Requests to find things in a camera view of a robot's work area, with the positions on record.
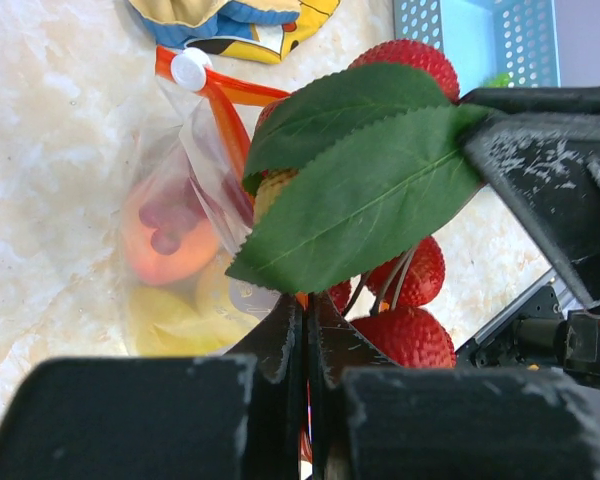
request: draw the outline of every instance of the plastic bag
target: plastic bag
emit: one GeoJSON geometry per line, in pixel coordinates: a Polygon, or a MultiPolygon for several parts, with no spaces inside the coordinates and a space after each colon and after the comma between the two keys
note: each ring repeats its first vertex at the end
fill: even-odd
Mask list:
{"type": "MultiPolygon", "coordinates": [[[[171,77],[165,65],[174,57],[158,51],[163,77],[171,77]]],[[[202,99],[183,125],[138,141],[120,225],[127,347],[134,354],[226,351],[279,296],[224,272],[253,222],[240,185],[249,139],[231,101],[263,106],[286,94],[206,73],[202,99]]]]}

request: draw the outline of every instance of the marble table surface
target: marble table surface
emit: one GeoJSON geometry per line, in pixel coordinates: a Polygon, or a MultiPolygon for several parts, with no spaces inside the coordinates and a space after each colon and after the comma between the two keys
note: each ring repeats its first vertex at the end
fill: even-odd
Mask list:
{"type": "MultiPolygon", "coordinates": [[[[280,65],[214,65],[293,90],[392,31],[388,0],[343,2],[280,65]]],[[[126,354],[119,209],[134,136],[173,117],[153,60],[152,40],[123,0],[0,0],[0,417],[39,362],[126,354]]],[[[257,113],[245,115],[253,122],[257,113]]],[[[457,346],[548,268],[488,188],[436,237],[447,280],[429,307],[457,346]]]]}

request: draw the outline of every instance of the cartoon print cloth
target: cartoon print cloth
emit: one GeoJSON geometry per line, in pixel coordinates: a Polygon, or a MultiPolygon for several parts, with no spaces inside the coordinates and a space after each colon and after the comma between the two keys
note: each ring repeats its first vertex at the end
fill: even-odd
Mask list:
{"type": "Polygon", "coordinates": [[[340,0],[129,0],[164,47],[279,63],[340,0]]]}

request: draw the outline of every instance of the blue plastic basket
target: blue plastic basket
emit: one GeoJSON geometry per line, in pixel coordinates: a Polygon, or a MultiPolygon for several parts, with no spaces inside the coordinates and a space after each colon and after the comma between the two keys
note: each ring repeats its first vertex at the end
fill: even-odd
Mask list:
{"type": "Polygon", "coordinates": [[[560,86],[553,0],[394,0],[396,38],[443,51],[461,93],[508,73],[509,86],[560,86]]]}

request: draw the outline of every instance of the blue fabric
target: blue fabric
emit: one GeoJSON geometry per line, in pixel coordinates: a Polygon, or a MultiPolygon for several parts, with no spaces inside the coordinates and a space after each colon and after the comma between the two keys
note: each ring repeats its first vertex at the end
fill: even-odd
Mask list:
{"type": "Polygon", "coordinates": [[[191,38],[238,37],[253,40],[250,24],[283,25],[297,20],[299,12],[262,11],[244,3],[232,1],[199,27],[161,24],[144,18],[142,23],[156,43],[167,48],[183,49],[191,38]]]}

